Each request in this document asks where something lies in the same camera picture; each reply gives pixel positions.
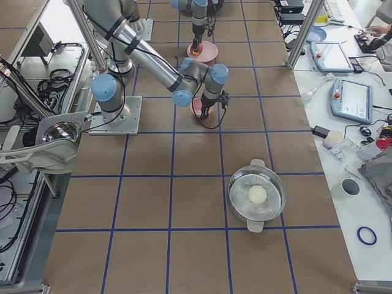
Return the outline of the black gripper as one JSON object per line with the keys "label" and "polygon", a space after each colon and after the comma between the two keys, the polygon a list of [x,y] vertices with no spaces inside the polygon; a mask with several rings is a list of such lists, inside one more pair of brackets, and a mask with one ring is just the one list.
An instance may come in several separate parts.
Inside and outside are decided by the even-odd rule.
{"label": "black gripper", "polygon": [[222,91],[217,97],[213,97],[212,99],[208,98],[206,95],[202,94],[201,98],[201,113],[200,113],[200,119],[204,120],[209,117],[209,111],[210,108],[215,104],[215,103],[220,103],[222,109],[226,109],[228,106],[230,100],[229,93]]}
{"label": "black gripper", "polygon": [[202,25],[193,24],[192,25],[192,32],[194,33],[194,39],[192,41],[192,44],[193,44],[194,47],[196,47],[202,41],[203,26]]}

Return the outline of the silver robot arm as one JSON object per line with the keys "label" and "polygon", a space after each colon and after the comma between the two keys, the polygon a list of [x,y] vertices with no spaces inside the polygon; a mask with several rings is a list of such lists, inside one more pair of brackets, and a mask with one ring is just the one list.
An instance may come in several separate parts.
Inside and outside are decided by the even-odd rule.
{"label": "silver robot arm", "polygon": [[207,52],[206,42],[203,44],[203,36],[211,37],[216,26],[216,16],[218,11],[223,8],[224,1],[218,0],[171,0],[172,7],[183,12],[190,13],[192,16],[192,32],[194,38],[189,47],[191,57],[199,57]]}
{"label": "silver robot arm", "polygon": [[131,26],[140,19],[136,1],[85,1],[83,12],[95,30],[113,44],[113,65],[139,63],[172,93],[177,106],[190,105],[202,89],[200,120],[209,116],[210,108],[216,103],[227,109],[230,98],[223,89],[228,80],[227,67],[209,66],[186,57],[176,70]]}

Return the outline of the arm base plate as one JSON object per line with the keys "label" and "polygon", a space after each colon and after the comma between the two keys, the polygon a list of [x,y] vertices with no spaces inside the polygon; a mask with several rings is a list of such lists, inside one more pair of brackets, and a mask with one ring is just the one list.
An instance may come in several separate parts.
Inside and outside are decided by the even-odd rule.
{"label": "arm base plate", "polygon": [[88,133],[90,135],[137,135],[142,99],[142,96],[126,96],[124,108],[114,113],[102,112],[99,103],[96,102],[94,111],[99,114],[92,116]]}
{"label": "arm base plate", "polygon": [[152,18],[140,18],[139,20],[130,23],[130,27],[145,41],[149,42],[153,33]]}

